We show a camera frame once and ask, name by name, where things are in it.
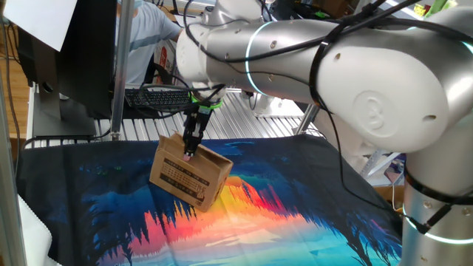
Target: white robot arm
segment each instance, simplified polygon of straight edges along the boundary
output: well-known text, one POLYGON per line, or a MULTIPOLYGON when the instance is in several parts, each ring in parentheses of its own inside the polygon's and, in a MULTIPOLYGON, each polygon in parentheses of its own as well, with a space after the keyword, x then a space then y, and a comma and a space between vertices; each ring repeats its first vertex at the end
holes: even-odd
MULTIPOLYGON (((429 21, 473 36, 473 8, 443 11, 429 21)), ((414 221, 404 223, 401 264, 473 265, 473 199, 465 197, 473 189, 473 166, 468 163, 473 160, 473 47, 418 28, 364 28, 331 45, 316 77, 310 71, 319 46, 260 56, 326 36, 337 26, 311 20, 264 23, 259 2, 219 0, 201 24, 188 27, 199 46, 187 34, 180 37, 177 65, 195 84, 226 84, 302 103, 314 103, 309 83, 315 78, 317 92, 333 114, 377 147, 408 153, 405 210, 410 216, 426 224, 445 206, 453 210, 428 233, 412 225, 414 221), (461 144, 459 139, 468 141, 461 144), (461 170, 452 159, 455 154, 465 163, 461 170), (455 176, 447 181, 449 174, 455 176)), ((218 103, 222 92, 194 97, 214 94, 211 99, 218 103)), ((205 125, 205 118, 186 124, 187 155, 193 154, 205 125)))

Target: metal grid rack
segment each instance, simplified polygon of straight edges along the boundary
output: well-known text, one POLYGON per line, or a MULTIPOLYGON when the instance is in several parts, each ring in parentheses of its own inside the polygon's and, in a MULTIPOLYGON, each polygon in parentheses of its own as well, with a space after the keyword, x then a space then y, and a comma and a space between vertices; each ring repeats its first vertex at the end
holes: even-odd
MULTIPOLYGON (((33 93, 30 91, 30 107, 28 113, 27 138, 33 136, 33 93)), ((184 132, 183 113, 165 119, 123 119, 120 129, 121 140, 159 140, 160 135, 169 137, 174 132, 184 132)), ((237 138, 266 138, 293 136, 293 129, 301 123, 299 118, 256 118, 253 112, 245 107, 239 98, 239 90, 231 90, 223 100, 221 108, 215 110, 211 121, 204 132, 204 139, 237 139, 237 138)), ((110 120, 96 120, 97 136, 110 128, 110 120)), ((308 134, 321 137, 313 124, 309 125, 308 134)), ((105 136, 94 142, 110 141, 105 136)), ((59 146, 74 143, 87 143, 85 140, 38 140, 27 148, 59 146)))

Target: green part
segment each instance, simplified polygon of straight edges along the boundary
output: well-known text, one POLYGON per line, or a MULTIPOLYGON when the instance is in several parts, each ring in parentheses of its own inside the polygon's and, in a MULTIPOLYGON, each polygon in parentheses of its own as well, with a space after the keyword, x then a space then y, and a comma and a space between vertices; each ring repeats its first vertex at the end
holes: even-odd
MULTIPOLYGON (((195 98, 193 95, 191 95, 191 99, 192 99, 192 103, 200 103, 199 100, 197 100, 197 98, 195 98)), ((217 109, 217 108, 220 108, 223 104, 223 101, 221 100, 218 104, 215 104, 213 106, 210 106, 210 107, 207 107, 207 106, 200 106, 200 108, 204 108, 204 109, 207 109, 207 110, 214 110, 214 109, 217 109)))
POLYGON ((447 0, 435 0, 435 3, 430 7, 429 12, 427 12, 426 18, 439 13, 443 9, 443 6, 445 6, 446 2, 447 0))
POLYGON ((322 11, 317 11, 316 16, 318 16, 319 18, 325 18, 325 14, 322 11))

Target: keyboard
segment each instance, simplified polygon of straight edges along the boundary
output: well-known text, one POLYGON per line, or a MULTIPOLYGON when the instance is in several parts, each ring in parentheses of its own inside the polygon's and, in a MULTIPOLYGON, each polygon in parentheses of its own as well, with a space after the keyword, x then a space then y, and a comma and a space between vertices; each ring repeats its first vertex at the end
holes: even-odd
POLYGON ((139 89, 125 89, 125 99, 132 108, 144 108, 147 106, 175 109, 191 103, 188 92, 183 91, 142 91, 139 89))

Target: person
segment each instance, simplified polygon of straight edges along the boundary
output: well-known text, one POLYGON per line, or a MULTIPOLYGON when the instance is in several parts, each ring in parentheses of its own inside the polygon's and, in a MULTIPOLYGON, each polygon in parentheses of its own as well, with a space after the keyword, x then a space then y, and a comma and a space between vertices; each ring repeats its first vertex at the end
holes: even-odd
MULTIPOLYGON (((115 43, 118 41, 122 0, 117 0, 117 2, 115 43)), ((126 82, 142 83, 157 43, 166 40, 177 41, 182 30, 152 3, 135 0, 134 8, 126 82)))

